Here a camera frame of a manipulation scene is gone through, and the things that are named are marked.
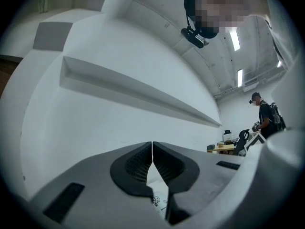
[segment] wooden floor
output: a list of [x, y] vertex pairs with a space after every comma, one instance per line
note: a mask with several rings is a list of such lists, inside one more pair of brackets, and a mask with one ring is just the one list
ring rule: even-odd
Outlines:
[[18, 63], [0, 59], [0, 98]]

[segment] black t-shirt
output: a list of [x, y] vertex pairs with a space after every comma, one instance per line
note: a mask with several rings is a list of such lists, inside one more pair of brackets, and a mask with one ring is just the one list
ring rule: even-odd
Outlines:
[[261, 101], [259, 105], [259, 122], [262, 124], [264, 119], [269, 119], [269, 125], [263, 129], [261, 129], [261, 133], [264, 138], [269, 137], [273, 133], [276, 132], [275, 124], [274, 124], [274, 117], [272, 113], [272, 109], [264, 100]]

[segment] fluorescent light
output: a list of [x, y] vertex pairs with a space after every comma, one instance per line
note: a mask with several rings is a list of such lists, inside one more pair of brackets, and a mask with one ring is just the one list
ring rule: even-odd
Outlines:
[[237, 51], [238, 49], [240, 49], [240, 45], [239, 45], [239, 40], [238, 40], [238, 35], [237, 35], [236, 28], [233, 28], [230, 31], [230, 35], [231, 35], [231, 38], [232, 38], [234, 50]]
[[243, 70], [238, 71], [238, 87], [243, 85]]

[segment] table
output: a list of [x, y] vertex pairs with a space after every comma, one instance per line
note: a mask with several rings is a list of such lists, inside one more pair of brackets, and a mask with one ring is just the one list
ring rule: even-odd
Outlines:
[[212, 153], [213, 151], [232, 151], [234, 149], [235, 149], [234, 145], [230, 144], [230, 145], [224, 145], [223, 147], [217, 146], [216, 148], [214, 148], [212, 150], [208, 150], [208, 152]]

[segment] black vent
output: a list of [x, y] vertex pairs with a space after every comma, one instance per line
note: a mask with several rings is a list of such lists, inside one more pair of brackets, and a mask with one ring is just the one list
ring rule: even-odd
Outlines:
[[226, 162], [226, 161], [219, 161], [217, 163], [218, 166], [222, 166], [222, 167], [226, 167], [228, 169], [232, 169], [232, 170], [238, 170], [239, 166], [238, 164], [234, 164], [234, 163], [230, 163], [230, 162]]
[[152, 143], [138, 144], [139, 148], [119, 157], [110, 167], [114, 183], [125, 193], [133, 196], [149, 197], [153, 200], [153, 190], [146, 185], [147, 173], [152, 160]]
[[61, 223], [85, 186], [77, 183], [68, 185], [44, 211], [44, 215]]
[[152, 162], [152, 149], [149, 146], [129, 158], [125, 169], [133, 179], [146, 184], [147, 173]]
[[184, 163], [160, 148], [153, 149], [153, 163], [166, 185], [184, 171]]

